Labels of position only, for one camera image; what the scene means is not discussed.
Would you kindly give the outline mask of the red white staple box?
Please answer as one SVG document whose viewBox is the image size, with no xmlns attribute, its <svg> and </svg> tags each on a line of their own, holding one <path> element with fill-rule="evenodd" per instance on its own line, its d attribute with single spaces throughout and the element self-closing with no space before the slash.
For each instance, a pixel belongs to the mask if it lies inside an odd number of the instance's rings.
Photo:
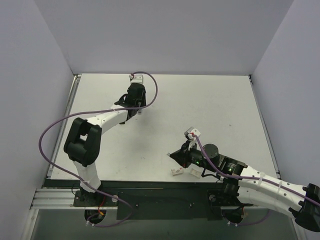
<svg viewBox="0 0 320 240">
<path fill-rule="evenodd" d="M 178 175 L 182 175 L 184 173 L 184 170 L 183 168 L 174 168 L 174 169 L 171 169 L 171 174 L 172 176 L 178 176 Z"/>
</svg>

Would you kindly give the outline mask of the small white staple tray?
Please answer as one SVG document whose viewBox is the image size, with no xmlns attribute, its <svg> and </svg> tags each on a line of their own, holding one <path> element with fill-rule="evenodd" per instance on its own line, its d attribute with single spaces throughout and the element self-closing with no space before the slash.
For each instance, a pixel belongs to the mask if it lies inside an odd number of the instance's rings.
<svg viewBox="0 0 320 240">
<path fill-rule="evenodd" d="M 202 173 L 201 172 L 199 172 L 199 171 L 197 171 L 197 170 L 195 170 L 195 169 L 191 169 L 190 170 L 190 172 L 189 172 L 192 176 L 194 176 L 194 177 L 196 177 L 196 178 L 201 178 L 201 176 L 202 176 Z"/>
</svg>

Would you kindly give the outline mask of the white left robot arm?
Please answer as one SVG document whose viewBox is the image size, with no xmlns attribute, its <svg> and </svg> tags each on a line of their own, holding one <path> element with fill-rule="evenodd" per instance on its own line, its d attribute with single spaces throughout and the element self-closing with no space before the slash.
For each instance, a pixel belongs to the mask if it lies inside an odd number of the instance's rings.
<svg viewBox="0 0 320 240">
<path fill-rule="evenodd" d="M 102 135 L 116 125 L 124 124 L 146 106 L 146 89 L 142 83 L 133 82 L 127 93 L 111 106 L 110 112 L 87 119 L 73 120 L 63 150 L 73 161 L 78 175 L 84 180 L 80 190 L 85 200 L 92 206 L 103 200 L 102 183 L 98 177 L 95 161 L 101 148 Z"/>
</svg>

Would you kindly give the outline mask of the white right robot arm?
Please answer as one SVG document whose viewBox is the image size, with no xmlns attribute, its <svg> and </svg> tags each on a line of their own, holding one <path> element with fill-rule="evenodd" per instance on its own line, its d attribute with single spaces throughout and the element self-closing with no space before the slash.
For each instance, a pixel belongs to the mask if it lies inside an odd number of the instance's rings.
<svg viewBox="0 0 320 240">
<path fill-rule="evenodd" d="M 185 169 L 193 164 L 213 172 L 225 184 L 223 198 L 230 205 L 264 207 L 292 218 L 306 230 L 320 231 L 320 188 L 313 183 L 299 185 L 274 178 L 220 154 L 214 144 L 198 148 L 185 142 L 168 156 Z"/>
</svg>

